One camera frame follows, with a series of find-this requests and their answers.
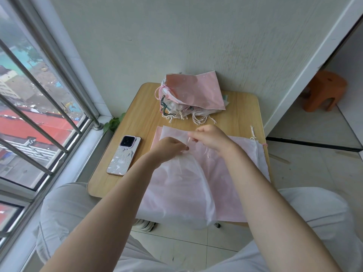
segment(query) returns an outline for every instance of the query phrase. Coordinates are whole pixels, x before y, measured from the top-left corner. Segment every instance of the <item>hand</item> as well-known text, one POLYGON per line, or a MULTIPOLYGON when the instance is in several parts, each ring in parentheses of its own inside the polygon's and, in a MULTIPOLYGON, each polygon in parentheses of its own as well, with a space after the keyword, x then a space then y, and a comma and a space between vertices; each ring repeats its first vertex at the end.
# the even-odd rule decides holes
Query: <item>hand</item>
POLYGON ((181 151, 188 151, 189 147, 178 139, 172 137, 164 137, 156 143, 154 147, 148 152, 152 160, 156 162, 157 167, 161 163, 166 162, 176 155, 180 154, 181 151))
POLYGON ((202 142, 205 146, 216 150, 219 154, 222 154, 224 150, 227 150, 230 145, 235 143, 217 126, 204 125, 200 126, 193 132, 188 132, 188 136, 195 142, 202 142))

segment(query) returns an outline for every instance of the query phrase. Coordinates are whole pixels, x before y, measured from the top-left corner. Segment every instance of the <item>forearm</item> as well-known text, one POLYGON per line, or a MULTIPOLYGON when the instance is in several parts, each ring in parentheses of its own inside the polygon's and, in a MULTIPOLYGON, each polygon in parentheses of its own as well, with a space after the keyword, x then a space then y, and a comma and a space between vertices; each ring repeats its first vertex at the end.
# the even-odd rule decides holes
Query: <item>forearm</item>
POLYGON ((152 156, 139 158, 41 271, 113 271, 156 167, 152 156))
POLYGON ((314 231, 239 146, 231 146, 224 159, 271 271, 340 271, 314 231))

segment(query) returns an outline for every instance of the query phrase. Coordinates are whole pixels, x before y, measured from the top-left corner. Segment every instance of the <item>phone case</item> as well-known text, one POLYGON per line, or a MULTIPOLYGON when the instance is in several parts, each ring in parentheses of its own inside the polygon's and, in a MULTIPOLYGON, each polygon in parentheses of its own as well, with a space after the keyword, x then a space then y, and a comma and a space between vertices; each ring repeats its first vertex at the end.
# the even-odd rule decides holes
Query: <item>phone case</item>
POLYGON ((124 175, 131 165, 131 161, 134 158, 140 141, 141 137, 136 136, 134 145, 132 145, 130 148, 119 146, 111 160, 111 163, 107 167, 107 174, 124 175))

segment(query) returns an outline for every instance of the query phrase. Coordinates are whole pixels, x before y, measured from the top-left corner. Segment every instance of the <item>window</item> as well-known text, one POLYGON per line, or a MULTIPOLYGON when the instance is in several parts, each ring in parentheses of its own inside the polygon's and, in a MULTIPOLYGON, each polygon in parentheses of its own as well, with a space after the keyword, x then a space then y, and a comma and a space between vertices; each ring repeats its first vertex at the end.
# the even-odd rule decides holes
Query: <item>window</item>
POLYGON ((102 125, 34 8, 0 4, 1 261, 84 134, 102 125))

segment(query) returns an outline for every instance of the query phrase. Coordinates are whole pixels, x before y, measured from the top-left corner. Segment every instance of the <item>sneaker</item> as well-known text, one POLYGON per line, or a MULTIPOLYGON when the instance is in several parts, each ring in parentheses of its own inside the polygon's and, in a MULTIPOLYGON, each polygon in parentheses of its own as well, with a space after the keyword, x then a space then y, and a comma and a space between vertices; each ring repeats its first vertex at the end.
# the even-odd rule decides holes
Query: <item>sneaker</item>
POLYGON ((139 228, 142 231, 150 232, 154 228, 155 222, 151 222, 151 221, 144 220, 144 219, 139 219, 134 223, 134 226, 136 226, 137 228, 139 228))

